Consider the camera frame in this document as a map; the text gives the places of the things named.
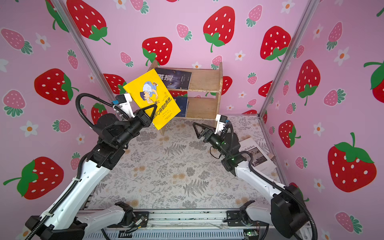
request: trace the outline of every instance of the dark book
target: dark book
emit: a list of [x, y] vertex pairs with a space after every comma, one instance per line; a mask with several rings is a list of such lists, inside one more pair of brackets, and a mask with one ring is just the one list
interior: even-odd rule
[[155, 68], [167, 88], [188, 89], [192, 73], [166, 68]]
[[189, 105], [188, 98], [179, 97], [179, 98], [174, 98], [174, 99], [175, 99], [176, 104], [180, 108], [180, 112], [176, 115], [176, 117], [185, 118], [185, 116], [187, 115], [188, 105]]

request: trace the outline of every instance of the book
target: book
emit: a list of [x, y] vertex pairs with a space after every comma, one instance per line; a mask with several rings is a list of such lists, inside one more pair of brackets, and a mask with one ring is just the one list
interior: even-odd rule
[[[152, 104], [157, 105], [152, 122], [158, 130], [180, 112], [180, 108], [157, 75], [155, 69], [127, 83], [123, 88], [131, 95], [140, 108]], [[145, 111], [148, 116], [151, 116], [153, 108]]]
[[[240, 142], [241, 151], [248, 151], [253, 155], [252, 166], [260, 172], [267, 174], [272, 172], [276, 165], [268, 157], [268, 155], [257, 145], [257, 143], [250, 137]], [[247, 161], [251, 160], [250, 156], [243, 154]]]
[[192, 73], [166, 68], [155, 68], [159, 78], [167, 88], [188, 89]]
[[189, 106], [189, 101], [188, 98], [174, 98], [176, 104], [180, 108], [180, 112], [176, 115], [176, 117], [186, 117], [187, 111], [188, 111], [188, 106]]

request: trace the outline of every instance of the pink wall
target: pink wall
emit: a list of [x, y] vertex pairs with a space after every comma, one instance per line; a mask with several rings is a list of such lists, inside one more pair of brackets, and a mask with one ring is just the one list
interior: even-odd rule
[[[40, 215], [76, 175], [71, 167], [73, 154], [78, 152], [80, 156], [83, 156], [94, 147], [97, 140], [97, 135], [84, 123], [76, 111], [74, 105], [74, 100], [78, 95], [76, 90], [69, 103], [59, 105], [54, 101], [62, 101], [63, 104], [68, 102], [68, 92], [62, 91], [61, 84], [53, 83], [59, 86], [55, 87], [59, 93], [54, 92], [54, 87], [50, 85], [51, 82], [45, 76], [45, 79], [40, 77], [39, 81], [43, 82], [39, 82], [35, 89], [35, 79], [44, 72], [57, 68], [68, 76], [72, 86], [78, 88], [80, 92], [92, 93], [107, 99], [97, 80], [90, 82], [88, 75], [91, 74], [91, 70], [71, 35], [62, 30], [57, 23], [55, 23], [56, 30], [54, 30], [53, 22], [54, 18], [49, 14], [45, 1], [6, 1], [1, 8], [0, 28], [3, 29], [1, 30], [2, 36], [0, 36], [0, 79], [2, 83], [0, 95], [5, 97], [2, 98], [2, 104], [3, 108], [7, 110], [0, 114], [2, 123], [0, 130], [2, 137], [0, 146], [2, 153], [1, 182], [21, 177], [23, 168], [34, 159], [36, 162], [35, 167], [28, 171], [27, 176], [23, 176], [23, 181], [17, 179], [7, 185], [1, 185], [2, 239], [24, 239], [18, 234], [25, 231], [23, 225], [28, 217]], [[15, 32], [4, 28], [18, 32], [24, 40], [21, 39], [21, 36], [14, 37], [17, 35]], [[5, 38], [12, 42], [14, 47], [8, 44]], [[22, 45], [16, 44], [17, 38], [22, 40], [19, 41]], [[24, 41], [28, 41], [32, 48], [32, 53], [29, 55], [23, 54], [20, 50], [21, 47], [30, 49]], [[73, 65], [75, 67], [77, 65], [77, 69], [74, 69], [68, 61], [67, 52], [70, 49], [76, 53], [78, 63], [76, 64], [75, 59], [72, 60]], [[51, 80], [55, 79], [56, 73], [60, 73], [60, 71], [54, 70], [51, 73]], [[41, 89], [44, 88], [43, 84], [50, 89], [43, 91]], [[8, 95], [10, 98], [7, 98], [6, 94], [12, 89], [17, 92], [11, 92]], [[36, 91], [46, 97], [53, 95], [54, 97], [50, 101]], [[13, 100], [15, 96], [20, 97], [20, 94], [25, 105], [17, 97]], [[90, 116], [95, 101], [84, 99], [82, 103], [87, 110], [87, 115]], [[14, 111], [19, 113], [19, 116], [15, 114], [12, 117], [10, 107], [18, 108], [19, 110]], [[62, 119], [70, 124], [70, 129], [68, 130], [68, 127], [63, 125], [56, 132], [52, 125], [56, 120]], [[84, 143], [81, 144], [77, 141], [80, 134], [85, 137]], [[39, 157], [47, 157], [52, 162]], [[23, 197], [17, 189], [19, 183], [19, 190], [23, 195], [25, 194]]]
[[[267, 110], [266, 127], [285, 166], [283, 173], [309, 199], [306, 204], [319, 239], [379, 239], [381, 235], [384, 83], [379, 84], [384, 74], [383, 66], [364, 64], [384, 59], [384, 15], [376, 16], [383, 7], [382, 1], [321, 2], [300, 42], [303, 48], [291, 59]], [[327, 43], [335, 40], [337, 45], [327, 50]], [[374, 76], [378, 68], [381, 72]], [[374, 93], [371, 76], [372, 83], [379, 85]], [[305, 84], [311, 89], [303, 91]], [[296, 136], [301, 136], [293, 145], [292, 124]]]
[[[158, 54], [158, 61], [164, 64], [164, 67], [194, 68], [198, 63], [199, 68], [211, 69], [212, 60], [217, 56], [219, 56], [217, 58], [219, 60], [221, 56], [223, 74], [229, 76], [233, 83], [221, 98], [220, 113], [235, 114], [249, 110], [260, 110], [265, 97], [260, 95], [258, 91], [259, 89], [262, 91], [264, 85], [273, 80], [280, 64], [277, 58], [271, 61], [263, 58], [266, 58], [273, 51], [270, 50], [270, 46], [273, 49], [277, 47], [282, 49], [284, 45], [289, 44], [288, 35], [286, 39], [283, 38], [285, 36], [283, 30], [291, 36], [294, 34], [307, 4], [307, 0], [293, 0], [293, 2], [292, 0], [287, 2], [267, 0], [258, 2], [251, 0], [147, 0], [141, 1], [142, 5], [135, 4], [134, 6], [131, 4], [132, 1], [126, 0], [120, 2], [117, 0], [86, 0], [85, 2], [68, 0], [67, 6], [103, 73], [118, 75], [127, 82], [136, 79], [148, 69], [146, 66], [148, 58], [144, 56], [142, 50], [144, 40], [166, 37], [168, 39], [167, 45], [172, 45], [171, 54], [165, 58], [165, 51], [161, 54], [158, 52], [159, 49], [155, 51]], [[210, 19], [222, 7], [225, 8], [218, 13], [220, 18], [218, 20], [215, 20], [215, 17]], [[256, 25], [249, 23], [248, 27], [249, 15], [251, 19], [255, 20]], [[91, 39], [88, 39], [90, 31], [92, 31], [90, 26], [93, 24], [98, 29], [107, 27], [107, 32], [96, 33], [90, 37]], [[273, 38], [270, 38], [268, 32], [267, 39], [272, 41], [267, 47], [263, 38], [266, 32], [274, 26], [282, 28], [281, 30], [278, 29], [280, 36], [274, 35]], [[208, 33], [208, 36], [213, 32], [220, 31], [219, 40], [225, 45], [220, 46], [221, 43], [214, 42], [215, 45], [213, 45], [213, 52], [211, 53], [212, 43], [205, 39], [203, 29]], [[188, 31], [192, 34], [191, 39], [186, 36]], [[100, 38], [101, 36], [111, 45], [104, 42]], [[263, 58], [260, 55], [262, 45]], [[126, 66], [122, 62], [121, 52], [129, 55], [129, 61], [133, 62], [133, 66]], [[252, 84], [248, 82], [250, 73], [255, 73], [257, 77], [257, 81], [255, 81], [256, 78], [249, 80]], [[205, 93], [189, 93], [190, 97], [196, 95], [204, 97]], [[257, 100], [256, 104], [252, 103], [254, 102], [251, 101], [253, 99]]]

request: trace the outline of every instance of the pink wallpaper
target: pink wallpaper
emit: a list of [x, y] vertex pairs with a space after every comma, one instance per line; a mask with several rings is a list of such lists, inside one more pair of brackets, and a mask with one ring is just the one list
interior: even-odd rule
[[[130, 82], [154, 59], [163, 67], [202, 69], [217, 69], [222, 61], [227, 83], [232, 82], [224, 84], [223, 114], [260, 110], [306, 4], [307, 0], [67, 0], [104, 74]], [[110, 79], [112, 90], [119, 90]]]
[[[79, 158], [97, 141], [76, 111], [76, 96], [107, 98], [49, 3], [2, 4], [1, 239], [24, 239], [28, 217], [52, 204], [76, 175]], [[95, 101], [82, 104], [92, 115]]]
[[267, 109], [282, 171], [300, 187], [319, 239], [381, 235], [383, 7], [322, 1]]

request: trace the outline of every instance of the yellow book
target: yellow book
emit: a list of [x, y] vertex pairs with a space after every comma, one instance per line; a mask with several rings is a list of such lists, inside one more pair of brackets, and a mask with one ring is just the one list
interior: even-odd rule
[[[132, 99], [140, 108], [152, 104], [157, 105], [153, 124], [158, 130], [180, 112], [180, 108], [155, 69], [126, 84], [124, 89], [127, 93], [131, 94]], [[150, 116], [152, 111], [153, 108], [150, 108], [146, 110], [146, 113]]]

